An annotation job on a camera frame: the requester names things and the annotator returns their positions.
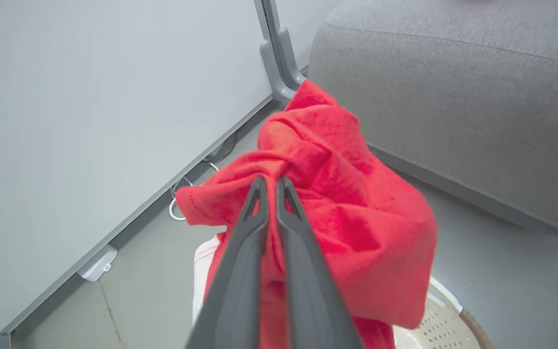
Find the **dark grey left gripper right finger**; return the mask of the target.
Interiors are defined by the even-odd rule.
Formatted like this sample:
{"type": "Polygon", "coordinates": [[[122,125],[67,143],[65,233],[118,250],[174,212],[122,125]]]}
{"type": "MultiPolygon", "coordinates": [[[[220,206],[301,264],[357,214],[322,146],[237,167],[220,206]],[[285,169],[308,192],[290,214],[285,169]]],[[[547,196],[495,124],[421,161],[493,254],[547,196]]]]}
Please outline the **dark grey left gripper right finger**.
{"type": "Polygon", "coordinates": [[[364,344],[316,239],[296,188],[277,182],[277,226],[286,267],[293,349],[362,349],[364,344]]]}

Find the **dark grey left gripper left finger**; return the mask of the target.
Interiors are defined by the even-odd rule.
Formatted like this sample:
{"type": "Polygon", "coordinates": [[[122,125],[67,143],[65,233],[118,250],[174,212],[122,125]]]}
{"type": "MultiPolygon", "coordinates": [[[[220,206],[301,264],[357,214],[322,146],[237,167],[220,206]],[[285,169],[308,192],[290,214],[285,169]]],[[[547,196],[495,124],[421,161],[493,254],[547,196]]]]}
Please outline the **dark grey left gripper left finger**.
{"type": "Polygon", "coordinates": [[[260,345],[261,258],[269,223],[268,192],[255,179],[212,280],[188,349],[257,349],[260,345]]]}

